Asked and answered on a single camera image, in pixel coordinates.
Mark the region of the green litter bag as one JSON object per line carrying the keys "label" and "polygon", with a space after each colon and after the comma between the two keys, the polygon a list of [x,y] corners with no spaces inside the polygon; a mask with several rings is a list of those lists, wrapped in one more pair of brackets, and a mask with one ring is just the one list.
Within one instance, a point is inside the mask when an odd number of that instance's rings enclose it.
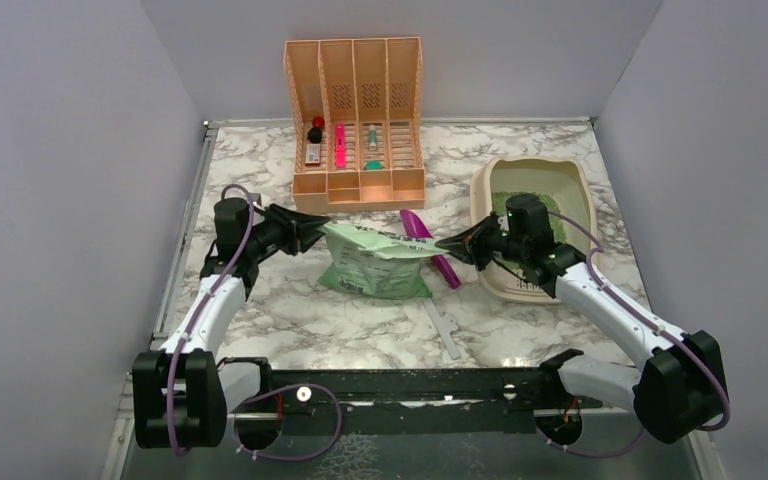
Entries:
{"label": "green litter bag", "polygon": [[445,253],[432,240],[344,223],[328,223],[319,231],[332,257],[318,279],[320,285],[379,299],[432,296],[421,276],[421,262]]}

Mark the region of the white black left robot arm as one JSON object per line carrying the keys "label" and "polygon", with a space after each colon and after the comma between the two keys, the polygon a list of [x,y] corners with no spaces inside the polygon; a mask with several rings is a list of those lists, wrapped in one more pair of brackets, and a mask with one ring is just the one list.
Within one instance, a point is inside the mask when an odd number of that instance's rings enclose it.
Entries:
{"label": "white black left robot arm", "polygon": [[260,264],[278,252],[307,252],[329,221],[275,204],[259,208],[242,197],[215,204],[216,238],[194,304],[158,349],[139,353],[132,364],[139,447],[177,454],[215,447],[234,408],[243,403],[258,411],[270,405],[275,386],[263,362],[234,362],[223,373],[216,354],[249,299]]}

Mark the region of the beige litter box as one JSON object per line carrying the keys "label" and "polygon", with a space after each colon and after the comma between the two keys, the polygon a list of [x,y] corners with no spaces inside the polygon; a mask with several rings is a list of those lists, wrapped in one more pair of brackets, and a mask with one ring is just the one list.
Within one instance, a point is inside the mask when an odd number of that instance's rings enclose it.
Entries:
{"label": "beige litter box", "polygon": [[[551,211],[558,212],[578,225],[556,217],[550,220],[555,239],[569,243],[582,252],[593,242],[581,229],[596,238],[598,232],[595,203],[584,169],[574,160],[544,157],[497,158],[480,168],[471,178],[469,190],[470,220],[476,223],[495,211],[505,216],[507,198],[521,193],[537,195]],[[522,270],[512,262],[492,263],[478,273],[481,285],[491,295],[505,301],[533,305],[553,305],[538,287],[521,280]]]}

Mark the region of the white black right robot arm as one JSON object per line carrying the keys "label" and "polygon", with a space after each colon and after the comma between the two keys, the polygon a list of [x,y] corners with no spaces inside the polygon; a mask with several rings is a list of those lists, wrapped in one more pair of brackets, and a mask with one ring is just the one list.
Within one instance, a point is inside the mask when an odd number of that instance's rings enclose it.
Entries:
{"label": "white black right robot arm", "polygon": [[482,271],[516,264],[517,278],[574,308],[631,360],[622,366],[579,351],[547,362],[537,380],[539,398],[560,407],[588,397],[632,413],[654,439],[674,443],[696,431],[717,431],[731,419],[720,345],[707,332],[693,334],[658,317],[617,289],[594,264],[603,248],[595,236],[582,252],[555,238],[548,209],[535,194],[507,199],[469,229],[436,242],[455,259]]}

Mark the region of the purple litter scoop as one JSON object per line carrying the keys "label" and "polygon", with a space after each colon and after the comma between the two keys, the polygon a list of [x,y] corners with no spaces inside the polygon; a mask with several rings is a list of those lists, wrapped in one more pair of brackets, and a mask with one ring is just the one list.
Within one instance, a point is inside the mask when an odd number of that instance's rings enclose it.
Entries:
{"label": "purple litter scoop", "polygon": [[[425,223],[416,213],[411,210],[402,209],[399,211],[399,216],[408,237],[413,239],[432,238],[432,234]],[[459,276],[444,255],[432,256],[431,262],[451,289],[456,290],[462,285]]]}

